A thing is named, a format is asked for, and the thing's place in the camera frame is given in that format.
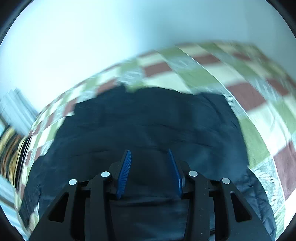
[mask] bed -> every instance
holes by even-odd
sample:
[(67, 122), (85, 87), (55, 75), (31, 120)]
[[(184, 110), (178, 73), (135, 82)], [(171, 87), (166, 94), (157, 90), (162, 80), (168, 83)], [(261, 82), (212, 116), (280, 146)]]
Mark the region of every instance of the bed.
[[(254, 45), (188, 43), (122, 61), (80, 82), (48, 104), (29, 133), (30, 143), (16, 186), (20, 209), (33, 163), (45, 155), (76, 103), (115, 86), (127, 91), (161, 87), (182, 93), (219, 93), (237, 116), (247, 146), (249, 168), (272, 207), (279, 237), (296, 213), (296, 83)], [(38, 223), (31, 215), (29, 234)]]

